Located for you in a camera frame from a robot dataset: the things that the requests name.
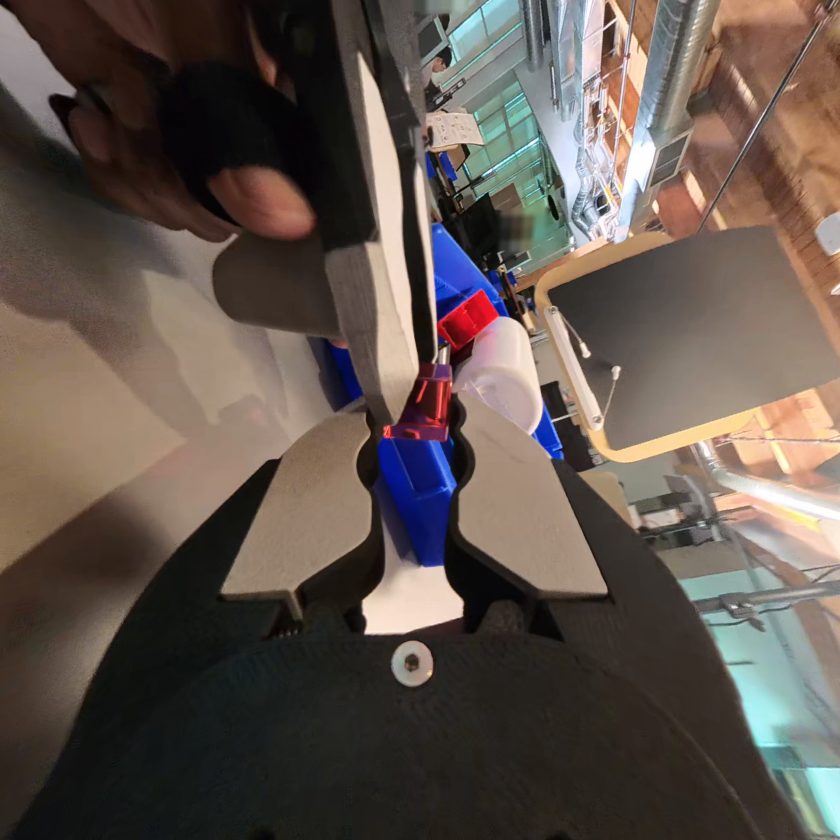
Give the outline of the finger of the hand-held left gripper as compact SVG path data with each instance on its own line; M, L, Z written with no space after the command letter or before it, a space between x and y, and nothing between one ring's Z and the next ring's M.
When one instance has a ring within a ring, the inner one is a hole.
M371 39L374 76L400 172L402 236L416 350L420 362L433 363L437 359L438 335L425 182L417 157L420 123L391 52L379 3L365 1L364 14Z
M357 53L351 102L357 106L366 146L365 185L374 232L358 245L327 255L327 274L366 404L380 425L401 417L418 373L412 293L403 243L403 188L396 145L369 62Z

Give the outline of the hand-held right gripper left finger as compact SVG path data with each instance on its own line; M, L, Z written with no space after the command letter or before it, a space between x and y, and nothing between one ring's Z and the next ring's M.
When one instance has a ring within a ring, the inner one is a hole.
M337 413L280 458L224 583L227 602L276 602L294 623L315 606L361 610L384 576L367 413Z

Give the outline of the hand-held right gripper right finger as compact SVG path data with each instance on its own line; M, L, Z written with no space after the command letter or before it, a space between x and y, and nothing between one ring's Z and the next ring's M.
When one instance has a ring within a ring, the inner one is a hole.
M483 620L495 602L513 602L530 620L551 602L605 599L606 580L559 463L473 395L455 395L452 418L456 489L445 574L465 620Z

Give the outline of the red toy building block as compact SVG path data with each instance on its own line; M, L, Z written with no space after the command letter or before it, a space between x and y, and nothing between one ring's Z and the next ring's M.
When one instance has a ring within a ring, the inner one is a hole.
M437 321L437 335L458 352L499 317L493 301L480 288Z

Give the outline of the blue plastic bin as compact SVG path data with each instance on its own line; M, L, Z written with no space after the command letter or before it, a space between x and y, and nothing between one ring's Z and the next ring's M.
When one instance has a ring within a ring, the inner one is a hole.
M480 288L501 318L511 318L500 293L442 224L433 224L432 241L437 320ZM452 351L454 378L472 345ZM542 420L531 437L552 459L563 458L562 444L544 402ZM453 450L451 439L435 443L387 438L379 444L381 474L422 566L437 566L444 561L449 507L456 488L451 467Z

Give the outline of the red translucent cube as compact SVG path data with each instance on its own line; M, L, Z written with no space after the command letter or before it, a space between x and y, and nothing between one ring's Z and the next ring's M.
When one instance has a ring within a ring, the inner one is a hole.
M450 364L420 363L403 412L397 423L383 428L383 438L435 443L448 440L452 381Z

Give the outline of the person's left hand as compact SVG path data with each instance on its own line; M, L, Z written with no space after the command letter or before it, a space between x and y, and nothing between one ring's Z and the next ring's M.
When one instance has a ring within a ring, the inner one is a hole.
M221 243L240 228L298 240L316 227L299 187L262 165L211 177L209 191L233 222L196 203L165 159L156 118L150 56L168 69L203 60L254 71L291 92L256 32L251 2L3 2L75 89L104 86L109 113L59 98L70 137L99 193L128 214Z

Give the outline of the dotted paper sign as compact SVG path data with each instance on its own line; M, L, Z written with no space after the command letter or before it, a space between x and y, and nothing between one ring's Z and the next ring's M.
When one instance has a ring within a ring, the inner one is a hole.
M434 152L460 145L484 146L480 126L473 114L438 110L426 114L427 147Z

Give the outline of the white plastic cup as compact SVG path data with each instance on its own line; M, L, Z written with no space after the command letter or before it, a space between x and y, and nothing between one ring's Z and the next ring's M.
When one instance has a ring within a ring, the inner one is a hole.
M525 328L513 318L490 322L458 366L453 393L474 396L533 434L542 420L543 398Z

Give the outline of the white light bar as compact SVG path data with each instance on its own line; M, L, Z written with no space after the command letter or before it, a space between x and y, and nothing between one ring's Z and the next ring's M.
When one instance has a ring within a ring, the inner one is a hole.
M589 353L588 347L567 326L560 310L548 306L542 311L549 339L563 368L578 415L588 429L601 432L604 426L603 411L585 379L581 361Z

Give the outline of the black board wooden rim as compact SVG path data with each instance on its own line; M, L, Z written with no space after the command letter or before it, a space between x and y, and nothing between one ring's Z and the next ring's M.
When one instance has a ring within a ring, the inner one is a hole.
M546 271L534 300L588 347L604 426L578 423L617 463L737 431L754 410L838 379L837 341L773 227L590 244Z

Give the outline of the black pole stand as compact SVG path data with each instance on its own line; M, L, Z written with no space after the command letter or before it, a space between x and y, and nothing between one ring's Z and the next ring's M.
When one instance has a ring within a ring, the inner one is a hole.
M733 153L703 206L720 225L751 182L773 220L810 235L838 210L838 2L723 2L708 88Z

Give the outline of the silver ceiling duct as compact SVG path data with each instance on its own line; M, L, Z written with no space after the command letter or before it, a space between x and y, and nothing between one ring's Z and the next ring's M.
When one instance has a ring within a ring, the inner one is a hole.
M615 241L644 223L654 194L677 169L693 129L687 111L719 1L658 3L647 53Z
M575 108L575 2L519 1L518 5L524 76L537 85L538 100L548 102L562 121L569 121Z

